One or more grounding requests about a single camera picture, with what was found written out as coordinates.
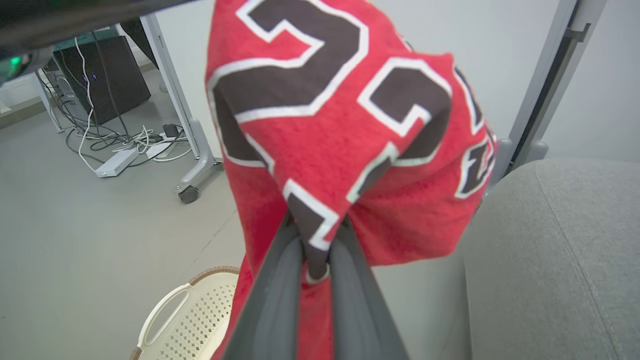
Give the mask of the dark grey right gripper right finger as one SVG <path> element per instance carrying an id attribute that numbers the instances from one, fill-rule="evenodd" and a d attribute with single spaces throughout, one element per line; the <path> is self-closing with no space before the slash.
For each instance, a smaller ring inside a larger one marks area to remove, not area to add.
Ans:
<path id="1" fill-rule="evenodd" d="M 407 360 L 409 354 L 349 218 L 329 254 L 336 360 Z"/>

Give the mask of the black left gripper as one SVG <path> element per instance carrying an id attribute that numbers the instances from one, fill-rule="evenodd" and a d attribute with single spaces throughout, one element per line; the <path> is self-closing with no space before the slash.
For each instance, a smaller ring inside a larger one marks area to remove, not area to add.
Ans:
<path id="1" fill-rule="evenodd" d="M 34 72 L 74 35 L 185 4 L 185 0 L 2 0 L 1 82 Z"/>

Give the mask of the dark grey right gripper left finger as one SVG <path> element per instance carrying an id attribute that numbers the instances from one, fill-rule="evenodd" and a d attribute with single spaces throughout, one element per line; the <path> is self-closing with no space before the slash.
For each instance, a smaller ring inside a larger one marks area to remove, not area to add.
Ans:
<path id="1" fill-rule="evenodd" d="M 224 360 L 295 360 L 304 251 L 287 212 L 222 354 Z"/>

